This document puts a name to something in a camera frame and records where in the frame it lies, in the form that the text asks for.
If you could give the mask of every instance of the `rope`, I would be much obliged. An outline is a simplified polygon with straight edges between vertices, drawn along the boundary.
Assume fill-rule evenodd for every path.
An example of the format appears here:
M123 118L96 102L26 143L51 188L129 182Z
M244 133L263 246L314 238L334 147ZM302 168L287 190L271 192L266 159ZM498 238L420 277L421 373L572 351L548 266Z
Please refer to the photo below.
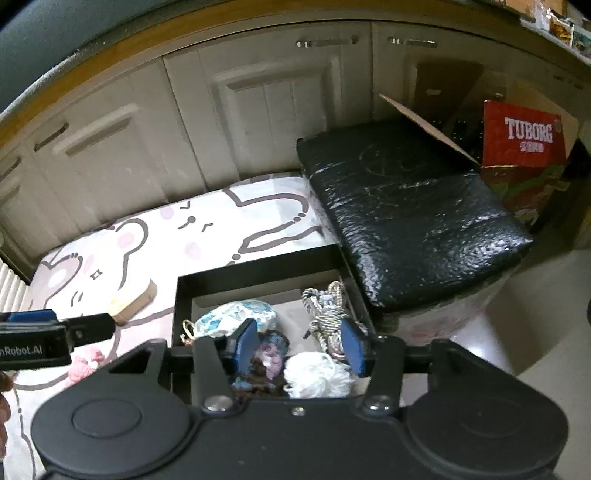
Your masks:
M324 353L340 361L345 360L340 339L340 325L344 319L351 318L351 314L345 308L343 290L342 283L334 281L326 291L307 288L301 294L304 307L312 317L304 338L312 334ZM364 325L357 321L355 323L367 332Z
M191 346L193 342L197 339L195 336L195 324L191 320L183 320L183 330L185 334L181 334L181 341L185 346Z

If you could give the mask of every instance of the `white yarn ball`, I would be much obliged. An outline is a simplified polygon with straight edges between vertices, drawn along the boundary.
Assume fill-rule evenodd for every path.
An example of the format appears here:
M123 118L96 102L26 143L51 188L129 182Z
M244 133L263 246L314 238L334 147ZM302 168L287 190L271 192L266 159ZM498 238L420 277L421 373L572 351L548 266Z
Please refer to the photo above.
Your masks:
M341 398L351 392L353 378L348 365L322 352L302 352L285 363L284 390L290 398Z

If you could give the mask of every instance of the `twisted rope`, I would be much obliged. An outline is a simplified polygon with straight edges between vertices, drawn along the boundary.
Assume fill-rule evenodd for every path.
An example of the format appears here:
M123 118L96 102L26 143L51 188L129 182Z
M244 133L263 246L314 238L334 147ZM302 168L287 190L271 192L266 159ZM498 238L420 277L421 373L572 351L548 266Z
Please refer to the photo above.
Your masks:
M307 288L301 294L304 307L312 317L308 331L316 338L322 351L336 360L345 360L343 346L340 339L340 325L344 319L350 319L351 314L345 308L344 287L340 281L332 282L326 291ZM357 321L357 325L366 332L364 325Z

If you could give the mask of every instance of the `pink pom pom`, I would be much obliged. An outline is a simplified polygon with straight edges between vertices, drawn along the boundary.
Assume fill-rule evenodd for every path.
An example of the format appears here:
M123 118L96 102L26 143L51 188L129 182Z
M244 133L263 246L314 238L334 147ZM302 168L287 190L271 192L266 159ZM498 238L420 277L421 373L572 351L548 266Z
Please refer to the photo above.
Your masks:
M103 355L103 352L101 352L99 348L97 348L95 346L91 346L90 347L90 361L101 363L101 362L105 361L105 356Z
M92 372L94 372L94 370L84 358L79 356L75 357L74 362L68 371L68 386L88 377Z

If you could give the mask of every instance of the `metal screw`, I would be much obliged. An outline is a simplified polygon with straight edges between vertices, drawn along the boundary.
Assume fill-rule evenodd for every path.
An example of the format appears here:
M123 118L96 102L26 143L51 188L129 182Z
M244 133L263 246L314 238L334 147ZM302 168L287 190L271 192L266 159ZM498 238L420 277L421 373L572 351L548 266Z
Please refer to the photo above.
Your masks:
M228 411L234 406L234 401L225 395L212 395L203 402L209 411Z
M374 395L365 399L365 406L374 412L389 413L392 399L387 395Z

